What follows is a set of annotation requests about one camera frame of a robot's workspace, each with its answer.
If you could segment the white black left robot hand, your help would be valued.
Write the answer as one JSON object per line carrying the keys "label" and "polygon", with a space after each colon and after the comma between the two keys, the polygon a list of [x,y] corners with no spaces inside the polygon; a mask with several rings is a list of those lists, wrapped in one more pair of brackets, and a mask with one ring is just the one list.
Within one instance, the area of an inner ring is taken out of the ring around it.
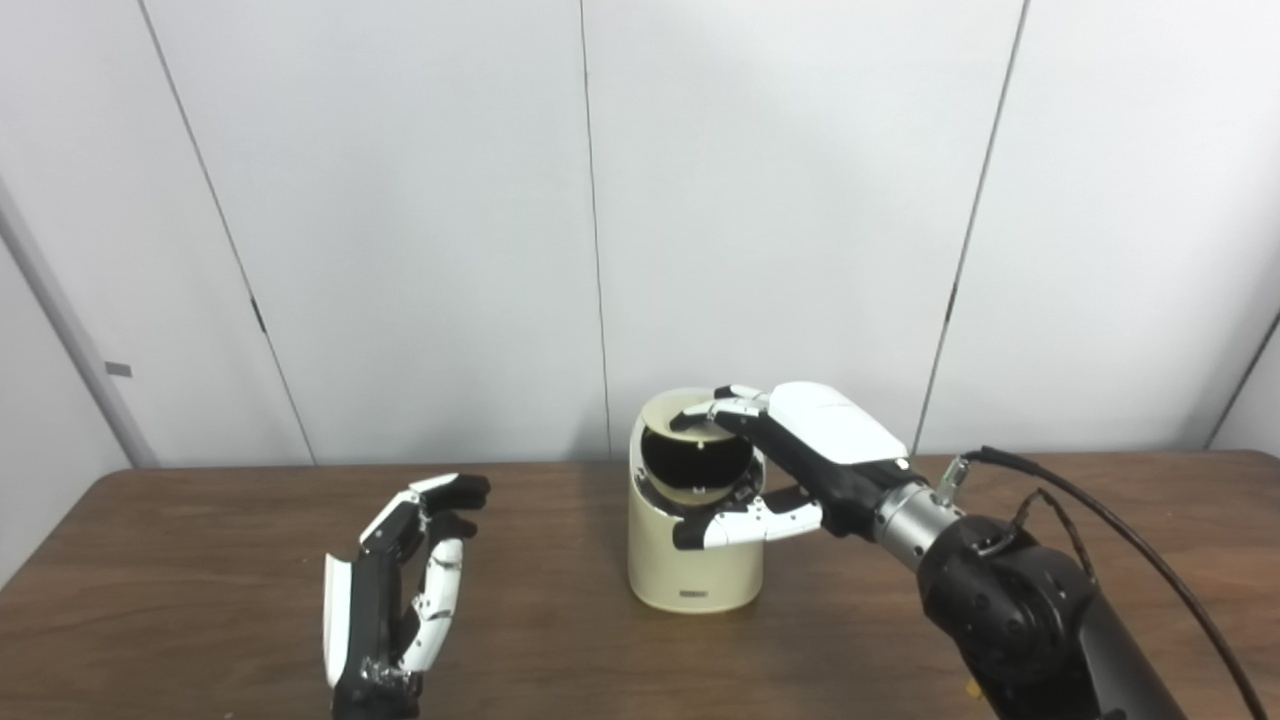
{"label": "white black left robot hand", "polygon": [[425,674],[451,632],[484,475],[407,484],[362,529],[352,560],[324,562],[323,660],[334,719],[419,719]]}

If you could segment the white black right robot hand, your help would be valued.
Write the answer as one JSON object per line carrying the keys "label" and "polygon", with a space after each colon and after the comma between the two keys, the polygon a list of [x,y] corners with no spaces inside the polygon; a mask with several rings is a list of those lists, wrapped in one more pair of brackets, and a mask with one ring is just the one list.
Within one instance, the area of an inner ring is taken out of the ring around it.
{"label": "white black right robot hand", "polygon": [[672,541],[681,551],[773,542],[817,529],[876,543],[887,521],[882,505],[918,479],[905,443],[822,383],[794,380],[754,395],[724,386],[684,409],[669,427],[705,424],[746,439],[796,484],[677,521]]}

